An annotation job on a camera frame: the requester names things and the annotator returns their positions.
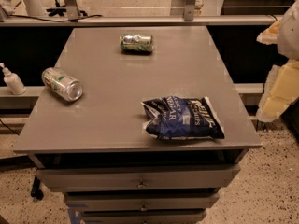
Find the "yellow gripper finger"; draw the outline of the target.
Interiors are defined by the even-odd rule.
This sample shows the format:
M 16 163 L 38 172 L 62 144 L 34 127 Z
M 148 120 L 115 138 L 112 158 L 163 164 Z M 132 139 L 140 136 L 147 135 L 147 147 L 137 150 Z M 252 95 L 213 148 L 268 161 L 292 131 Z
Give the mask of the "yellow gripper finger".
M 282 66 L 273 65 L 258 104 L 257 120 L 272 122 L 299 98 L 299 61 L 288 60 Z
M 265 45 L 276 44 L 278 42 L 279 26 L 280 20 L 275 21 L 263 32 L 259 33 L 256 40 Z

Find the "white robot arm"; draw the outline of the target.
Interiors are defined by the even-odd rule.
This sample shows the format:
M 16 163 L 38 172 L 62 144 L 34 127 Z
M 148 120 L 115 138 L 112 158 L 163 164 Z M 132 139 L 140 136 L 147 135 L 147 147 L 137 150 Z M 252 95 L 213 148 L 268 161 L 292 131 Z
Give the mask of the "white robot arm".
M 288 58 L 282 66 L 272 66 L 258 104 L 257 120 L 272 122 L 299 98 L 299 1 L 281 20 L 261 32 L 257 41 L 265 45 L 276 44 L 278 53 Z

